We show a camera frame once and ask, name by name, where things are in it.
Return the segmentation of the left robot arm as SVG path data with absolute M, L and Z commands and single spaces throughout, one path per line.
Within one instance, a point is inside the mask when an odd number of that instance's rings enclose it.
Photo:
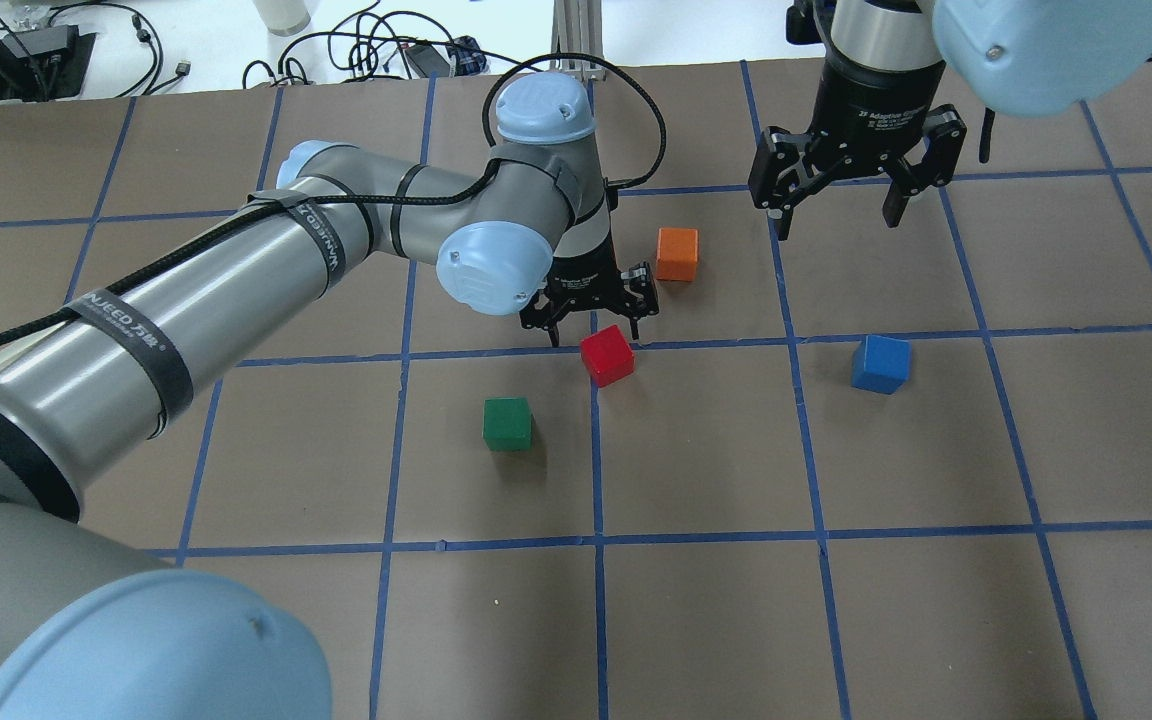
M 376 252 L 435 268 L 452 300 L 558 341 L 575 311 L 657 314 L 617 268 L 585 88 L 499 79 L 468 179 L 305 141 L 236 215 L 56 314 L 0 333 L 0 719 L 329 719 L 314 634 L 234 579 L 79 524 L 91 483 L 182 418 Z

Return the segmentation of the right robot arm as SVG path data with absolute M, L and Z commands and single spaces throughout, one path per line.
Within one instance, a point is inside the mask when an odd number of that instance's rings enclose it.
M 823 46 L 804 132 L 771 126 L 748 187 L 786 240 L 795 209 L 824 188 L 886 177 L 884 223 L 955 177 L 968 127 L 937 104 L 946 70 L 984 108 L 978 159 L 996 115 L 1051 118 L 1152 63 L 1152 1 L 795 1 L 791 45 Z

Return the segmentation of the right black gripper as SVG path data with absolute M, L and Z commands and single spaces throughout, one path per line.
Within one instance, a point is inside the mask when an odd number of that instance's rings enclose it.
M 748 188 L 778 241 L 788 238 L 801 202 L 850 177 L 859 161 L 914 147 L 945 68 L 945 61 L 934 61 L 914 70 L 876 70 L 838 51 L 826 54 L 808 132 L 764 129 L 756 143 Z M 920 161 L 893 154 L 879 161 L 878 173 L 890 179 L 881 209 L 888 228 L 899 227 L 915 197 L 952 182 L 965 138 L 967 123 L 955 106 L 940 105 L 925 119 Z

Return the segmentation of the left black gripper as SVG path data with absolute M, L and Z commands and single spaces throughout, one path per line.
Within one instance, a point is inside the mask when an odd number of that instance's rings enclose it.
M 657 278 L 650 263 L 621 272 L 612 234 L 593 249 L 556 256 L 550 265 L 547 286 L 536 291 L 520 310 L 524 329 L 547 333 L 550 346 L 561 346 L 561 323 L 586 306 L 621 316 L 631 340 L 641 341 L 641 320 L 659 313 Z

